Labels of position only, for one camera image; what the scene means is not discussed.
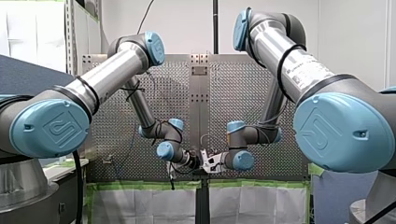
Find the black cable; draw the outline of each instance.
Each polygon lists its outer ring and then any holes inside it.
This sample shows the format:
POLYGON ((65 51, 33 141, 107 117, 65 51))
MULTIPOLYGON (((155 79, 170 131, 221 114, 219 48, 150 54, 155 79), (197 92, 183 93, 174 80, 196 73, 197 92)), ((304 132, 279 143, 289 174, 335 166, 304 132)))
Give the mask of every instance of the black cable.
POLYGON ((140 22, 139 29, 137 30, 137 34, 140 33, 140 29, 142 29, 143 22, 145 21, 147 15, 149 13, 149 9, 150 9, 150 7, 151 7, 153 2, 154 2, 154 0, 151 0, 151 2, 148 4, 148 8, 146 9, 145 16, 143 17, 142 21, 140 22))
POLYGON ((92 114, 95 115, 96 112, 98 112, 99 106, 100 106, 100 99, 99 99, 98 94, 96 93, 95 89, 90 84, 88 84, 88 82, 86 80, 84 80, 84 78, 76 77, 76 79, 78 79, 82 84, 84 84, 86 87, 88 87, 88 89, 90 89, 93 96, 95 97, 96 104, 95 104, 95 109, 92 112, 92 114))
POLYGON ((396 208, 396 202, 393 202, 390 205, 388 205, 387 207, 385 207, 384 209, 382 209, 380 212, 375 214, 375 216, 370 218, 368 221, 364 222, 363 224, 373 224, 373 223, 377 222, 381 217, 383 217, 384 215, 386 215, 387 213, 389 213, 390 211, 392 211, 395 208, 396 208))
POLYGON ((131 93, 129 93, 129 95, 126 97, 125 101, 128 101, 129 98, 131 98, 132 95, 134 95, 134 93, 135 93, 136 91, 145 91, 144 88, 139 88, 139 86, 140 86, 140 80, 137 80, 136 86, 134 86, 134 87, 131 88, 131 89, 128 89, 128 88, 120 88, 120 90, 123 90, 123 91, 131 91, 131 93))
POLYGON ((128 159, 129 159, 129 157, 131 156, 131 152, 132 152, 132 150, 134 149, 134 137, 136 136, 136 127, 137 127, 137 124, 135 123, 134 124, 134 132, 133 132, 133 134, 132 134, 132 140, 131 140, 131 145, 130 145, 130 149, 129 149, 129 151, 128 151, 128 154, 126 155, 126 157, 124 157, 124 159, 121 161, 121 163, 120 163, 120 167, 119 167, 119 169, 117 170, 116 169, 116 167, 115 167, 115 171, 116 171, 116 175, 117 175, 117 179, 120 179, 120 170, 123 168, 123 166, 125 165, 125 162, 127 162, 128 161, 128 159))
POLYGON ((82 180, 81 163, 79 163, 79 155, 77 151, 73 152, 73 158, 76 164, 77 172, 77 214, 76 214, 76 224, 82 223, 82 205, 84 202, 84 183, 82 180))
POLYGON ((213 0, 213 53, 219 54, 219 0, 213 0))
POLYGON ((178 174, 180 174, 180 175, 189 175, 189 174, 191 174, 192 172, 194 172, 194 171, 196 171, 197 169, 190 169, 188 172, 182 172, 182 171, 179 171, 177 168, 175 168, 175 166, 174 166, 174 164, 171 162, 171 166, 172 166, 172 168, 175 170, 175 172, 176 173, 178 173, 178 174))
POLYGON ((290 101, 292 101, 292 100, 291 100, 290 96, 288 95, 288 93, 286 92, 285 87, 283 86, 283 82, 282 82, 282 67, 283 67, 283 63, 285 62, 286 58, 288 58, 289 54, 292 51, 294 51, 295 49, 306 50, 306 47, 304 45, 301 45, 301 44, 295 44, 291 48, 287 49, 283 53, 282 58, 280 58, 279 64, 277 65, 277 71, 276 71, 277 85, 279 86, 279 88, 282 91, 282 93, 286 96, 286 98, 288 98, 290 101))

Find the wire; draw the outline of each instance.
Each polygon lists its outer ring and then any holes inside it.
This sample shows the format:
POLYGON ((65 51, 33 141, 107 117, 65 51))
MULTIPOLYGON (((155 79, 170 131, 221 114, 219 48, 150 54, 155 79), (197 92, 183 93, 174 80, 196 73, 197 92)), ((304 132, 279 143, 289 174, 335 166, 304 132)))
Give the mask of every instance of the wire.
POLYGON ((197 169, 190 169, 188 172, 182 172, 182 171, 179 171, 175 166, 174 166, 174 164, 171 162, 171 166, 172 166, 172 168, 175 170, 175 172, 176 173, 178 173, 178 174, 180 174, 180 175, 189 175, 189 174, 191 174, 192 172, 194 172, 194 171, 196 171, 197 169))
POLYGON ((203 134, 203 135, 201 136, 200 141, 199 141, 199 143, 200 143, 201 146, 204 145, 204 141, 203 141, 203 140, 204 140, 205 137, 208 137, 208 139, 211 138, 211 137, 212 137, 212 138, 216 138, 216 139, 220 140, 220 142, 223 142, 223 143, 225 144, 225 149, 227 149, 227 147, 228 147, 228 143, 227 143, 226 141, 224 141, 223 139, 221 139, 221 138, 219 138, 219 137, 216 137, 216 136, 214 136, 214 135, 211 135, 211 134, 209 134, 209 133, 203 134))
POLYGON ((131 91, 131 93, 129 93, 129 95, 126 97, 125 101, 128 101, 129 98, 131 98, 132 95, 134 95, 134 93, 136 91, 145 91, 144 88, 139 88, 139 86, 140 86, 140 80, 137 80, 136 85, 133 88, 131 88, 131 89, 129 89, 129 88, 120 88, 120 90, 123 90, 123 91, 131 91))
POLYGON ((151 8, 151 5, 153 2, 154 2, 154 0, 151 0, 151 2, 148 4, 148 8, 146 9, 145 16, 143 17, 142 21, 140 22, 139 29, 137 30, 137 34, 140 33, 140 29, 142 29, 143 22, 145 21, 147 15, 149 13, 149 9, 151 8))
POLYGON ((76 224, 81 224, 82 221, 82 206, 84 201, 84 184, 82 181, 82 171, 81 163, 79 162, 79 155, 77 151, 73 152, 73 158, 76 164, 77 172, 77 214, 76 214, 76 224))
POLYGON ((137 127, 137 124, 135 123, 134 124, 134 132, 132 134, 132 140, 131 140, 130 149, 129 149, 128 154, 126 155, 126 157, 124 157, 124 159, 121 161, 118 171, 117 171, 116 167, 114 166, 114 169, 115 169, 116 175, 117 175, 117 179, 120 179, 120 170, 123 168, 123 166, 125 165, 125 162, 129 159, 129 157, 131 156, 131 152, 134 149, 134 137, 136 136, 136 127, 137 127))
POLYGON ((265 136, 265 138, 267 139, 267 145, 264 146, 263 144, 260 144, 260 146, 265 147, 265 148, 268 148, 268 147, 270 146, 270 145, 269 145, 270 138, 269 138, 268 135, 262 130, 262 127, 257 126, 257 125, 247 125, 247 127, 255 128, 257 131, 259 131, 260 133, 262 133, 262 134, 265 136))

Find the white panel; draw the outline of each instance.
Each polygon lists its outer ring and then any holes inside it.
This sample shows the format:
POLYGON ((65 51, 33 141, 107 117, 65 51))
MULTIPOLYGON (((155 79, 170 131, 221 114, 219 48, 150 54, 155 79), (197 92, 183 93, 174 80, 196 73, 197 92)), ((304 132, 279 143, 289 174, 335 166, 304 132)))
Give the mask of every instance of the white panel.
POLYGON ((87 14, 87 27, 88 27, 88 52, 90 54, 101 53, 101 37, 99 22, 91 15, 87 14))
POLYGON ((396 2, 389 0, 389 36, 388 36, 389 83, 396 86, 396 2))
MULTIPOLYGON (((111 43, 121 36, 135 35, 149 2, 103 0, 103 40, 111 43)), ((205 53, 212 49, 211 14, 211 0, 154 1, 141 32, 157 32, 168 54, 205 53)))
POLYGON ((387 0, 320 0, 319 59, 334 73, 385 86, 387 0))
POLYGON ((9 56, 7 12, 0 8, 0 54, 9 56))
POLYGON ((64 3, 37 2, 37 64, 66 71, 64 3))
POLYGON ((34 3, 6 3, 9 56, 37 63, 34 3))
POLYGON ((0 53, 65 71, 64 3, 0 2, 0 53))
POLYGON ((74 12, 78 63, 77 75, 82 75, 82 55, 88 54, 89 52, 87 15, 84 8, 82 8, 76 1, 74 2, 74 12))
POLYGON ((308 51, 318 56, 318 0, 220 0, 219 53, 236 53, 233 49, 233 26, 239 12, 247 7, 297 17, 305 28, 308 51))

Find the pegboard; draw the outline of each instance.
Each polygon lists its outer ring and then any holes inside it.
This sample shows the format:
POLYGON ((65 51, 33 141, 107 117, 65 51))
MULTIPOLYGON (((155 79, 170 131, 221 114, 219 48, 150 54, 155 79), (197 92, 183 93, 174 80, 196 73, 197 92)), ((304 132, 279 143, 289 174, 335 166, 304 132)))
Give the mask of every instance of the pegboard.
MULTIPOLYGON (((106 55, 84 55, 85 72, 99 65, 106 55)), ((160 67, 149 69, 150 75, 138 75, 141 88, 156 119, 190 119, 187 56, 174 57, 160 67)), ((89 182, 127 180, 168 180, 166 165, 156 156, 151 139, 137 133, 138 120, 123 91, 117 91, 94 116, 92 144, 95 160, 88 166, 89 182)), ((184 123, 182 148, 190 148, 190 124, 184 123)))
MULTIPOLYGON (((192 59, 202 56, 167 55, 162 66, 149 69, 151 76, 138 75, 138 78, 157 119, 184 120, 183 148, 196 149, 199 137, 208 133, 213 136, 209 138, 209 150, 220 152, 226 150, 227 122, 241 119, 254 124, 260 118, 271 75, 246 55, 205 55, 202 63, 192 59), (207 73, 194 74, 198 65, 207 67, 207 73)), ((84 71, 105 59, 106 55, 85 55, 84 71)), ((137 134, 138 122, 125 98, 122 91, 116 92, 93 118, 96 159, 88 167, 88 181, 167 181, 165 162, 155 153, 160 141, 152 146, 152 140, 137 134)), ((293 108, 289 104, 280 118, 284 134, 280 143, 249 147, 256 159, 253 170, 211 177, 305 180, 307 160, 294 140, 293 108)))

